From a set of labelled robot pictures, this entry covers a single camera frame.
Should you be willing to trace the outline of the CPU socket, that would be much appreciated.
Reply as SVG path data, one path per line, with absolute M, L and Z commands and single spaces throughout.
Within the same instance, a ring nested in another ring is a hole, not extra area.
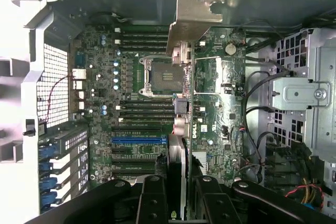
M 143 66 L 143 87 L 139 94 L 148 98 L 170 98 L 175 93 L 182 93 L 184 69 L 172 64 L 165 56 L 149 55 L 139 59 Z

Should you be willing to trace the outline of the blue slot clip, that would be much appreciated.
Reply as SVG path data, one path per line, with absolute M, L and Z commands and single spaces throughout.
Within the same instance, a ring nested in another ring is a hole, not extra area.
M 55 188 L 56 185 L 57 185 L 56 177 L 45 177 L 39 181 L 39 188 L 42 191 L 53 189 Z
M 40 172 L 51 172 L 53 170 L 54 164 L 50 160 L 44 160 L 39 162 L 38 168 Z
M 53 204 L 56 201 L 56 198 L 57 198 L 56 191 L 50 191 L 48 193 L 42 194 L 40 196 L 41 207 Z
M 40 158 L 54 157 L 58 153 L 58 147 L 56 145 L 41 146 L 38 149 L 38 155 Z

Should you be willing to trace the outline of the blue expansion slot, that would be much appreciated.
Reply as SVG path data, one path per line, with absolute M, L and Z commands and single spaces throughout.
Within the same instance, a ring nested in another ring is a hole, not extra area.
M 114 136 L 111 138 L 114 144 L 166 144 L 167 137 L 133 137 L 133 136 Z

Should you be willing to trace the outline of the black open PC case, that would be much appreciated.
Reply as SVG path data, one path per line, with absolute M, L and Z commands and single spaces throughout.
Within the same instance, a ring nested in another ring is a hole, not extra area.
M 169 38 L 176 0 L 11 1 L 19 19 L 6 17 L 0 4 L 0 224 L 25 224 L 108 182 L 93 186 L 89 177 L 88 110 L 78 98 L 86 74 L 77 70 L 71 47 L 77 36 L 88 25 L 165 26 Z M 313 155 L 303 142 L 283 144 L 271 104 L 273 82 L 292 74 L 272 57 L 277 42 L 304 29 L 336 29 L 336 0 L 225 0 L 211 11 L 223 16 L 211 28 L 241 30 L 246 37 L 241 164 L 225 182 L 203 174 L 192 155 L 190 218 L 179 222 L 168 215 L 168 224 L 207 224 L 195 214 L 194 180 L 200 176 L 227 187 L 239 180 L 256 183 L 336 224 L 336 161 Z M 167 42 L 164 54 L 171 58 Z M 47 133 L 23 136 L 26 119 L 45 120 Z M 57 155 L 40 158 L 38 149 L 48 145 L 58 147 Z M 51 172 L 39 171 L 44 160 L 54 164 Z M 126 181 L 134 185 L 152 175 L 165 180 L 168 213 L 167 154 L 156 173 Z M 45 177 L 57 178 L 55 188 L 40 190 Z M 56 201 L 41 207 L 40 196 L 50 191 L 57 192 Z

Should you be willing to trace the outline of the green motherboard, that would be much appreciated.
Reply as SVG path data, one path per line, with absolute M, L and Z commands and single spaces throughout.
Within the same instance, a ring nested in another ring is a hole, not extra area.
M 144 70 L 139 59 L 165 56 L 165 26 L 88 25 L 72 44 L 75 66 L 85 72 L 78 98 L 86 106 L 90 127 L 90 173 L 93 186 L 114 178 L 133 183 L 154 174 L 167 154 L 174 118 L 173 96 L 148 98 L 139 94 Z M 225 182 L 241 164 L 241 101 L 245 95 L 243 31 L 213 27 L 195 45 L 195 58 L 221 58 L 220 94 L 194 94 L 192 154 L 205 151 L 203 174 Z M 225 53 L 233 43 L 237 52 Z M 166 144 L 114 144 L 114 136 L 160 137 Z

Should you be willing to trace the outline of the coin cell battery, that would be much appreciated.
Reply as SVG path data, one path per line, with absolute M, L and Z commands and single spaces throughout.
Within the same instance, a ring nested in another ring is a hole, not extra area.
M 229 44 L 226 45 L 226 47 L 225 47 L 225 53 L 227 55 L 232 56 L 236 52 L 237 52 L 237 48 L 236 48 L 236 46 L 233 43 L 229 43 Z

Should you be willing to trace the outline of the chipset heat sink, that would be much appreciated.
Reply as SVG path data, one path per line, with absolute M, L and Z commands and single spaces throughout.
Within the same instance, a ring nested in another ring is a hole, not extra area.
M 207 171 L 208 169 L 208 162 L 207 162 L 207 153 L 205 151 L 201 152 L 193 152 L 193 156 L 199 160 L 202 168 Z

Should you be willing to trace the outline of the open socket cover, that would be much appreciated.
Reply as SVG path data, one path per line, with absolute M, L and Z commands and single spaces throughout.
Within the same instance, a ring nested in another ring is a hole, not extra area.
M 221 58 L 219 56 L 195 59 L 194 93 L 220 94 Z

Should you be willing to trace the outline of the chassis intrusion switch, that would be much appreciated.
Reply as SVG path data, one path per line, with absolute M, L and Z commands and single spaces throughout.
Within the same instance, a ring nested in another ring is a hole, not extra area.
M 23 136 L 42 136 L 47 133 L 47 123 L 45 120 L 35 121 L 34 119 L 26 119 L 25 126 Z

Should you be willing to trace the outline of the metal drive cage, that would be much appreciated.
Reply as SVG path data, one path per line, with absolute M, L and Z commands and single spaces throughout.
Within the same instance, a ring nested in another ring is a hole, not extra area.
M 310 28 L 277 42 L 273 59 L 292 72 L 272 84 L 275 131 L 336 161 L 336 29 Z

